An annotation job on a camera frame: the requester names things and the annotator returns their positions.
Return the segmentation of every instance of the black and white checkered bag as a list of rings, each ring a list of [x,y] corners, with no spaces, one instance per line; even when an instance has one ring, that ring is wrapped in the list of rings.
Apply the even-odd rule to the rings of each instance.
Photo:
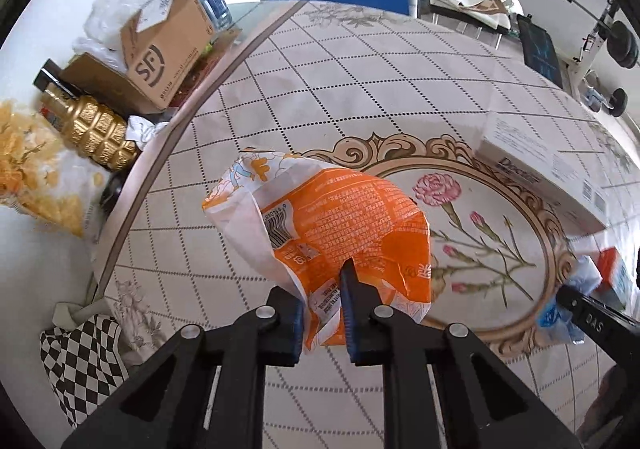
[[[118,354],[120,331],[113,318],[95,315],[75,330],[55,327],[40,335],[40,358],[74,429],[128,377]]]

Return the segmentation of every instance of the metal screw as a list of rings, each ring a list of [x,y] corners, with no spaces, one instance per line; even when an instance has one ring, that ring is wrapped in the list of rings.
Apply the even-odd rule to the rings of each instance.
[[[464,326],[462,323],[453,323],[449,327],[449,333],[453,337],[466,337],[469,333],[469,328]]]
[[[181,328],[180,335],[185,339],[195,339],[200,335],[200,327],[197,324],[187,324]]]
[[[373,313],[376,315],[376,317],[387,319],[394,314],[394,309],[386,304],[379,304],[373,309]]]
[[[273,306],[264,305],[259,306],[255,309],[255,315],[257,315],[260,319],[271,319],[274,315],[276,315],[276,309]]]

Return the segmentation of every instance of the orange wrapper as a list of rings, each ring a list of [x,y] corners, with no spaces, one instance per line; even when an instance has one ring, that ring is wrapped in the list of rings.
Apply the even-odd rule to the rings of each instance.
[[[429,224],[388,180],[247,150],[202,207],[254,270],[305,302],[307,350],[345,343],[338,273],[350,257],[383,303],[415,321],[429,310]]]

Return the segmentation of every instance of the gold textured bottle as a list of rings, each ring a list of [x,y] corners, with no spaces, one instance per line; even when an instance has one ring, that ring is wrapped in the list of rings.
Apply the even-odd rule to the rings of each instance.
[[[40,100],[45,110],[56,117],[49,121],[82,156],[111,171],[125,168],[138,156],[136,143],[124,139],[127,122],[93,97],[70,97],[50,82]]]

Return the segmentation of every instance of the white patterned tablecloth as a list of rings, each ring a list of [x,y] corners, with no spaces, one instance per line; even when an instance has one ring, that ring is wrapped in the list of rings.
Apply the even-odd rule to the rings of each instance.
[[[271,283],[200,204],[241,148],[302,153],[386,177],[417,202],[433,230],[426,323],[468,324],[576,429],[612,361],[589,339],[544,347],[534,317],[574,255],[615,245],[634,272],[640,172],[626,153],[521,58],[442,26],[310,2],[263,39],[157,159],[106,289],[133,346],[152,353],[187,323],[216,328],[264,303]],[[488,109],[601,184],[611,227],[584,236],[475,162],[471,143]],[[265,447],[382,447],[381,370],[355,368],[344,347],[269,368],[266,380]]]

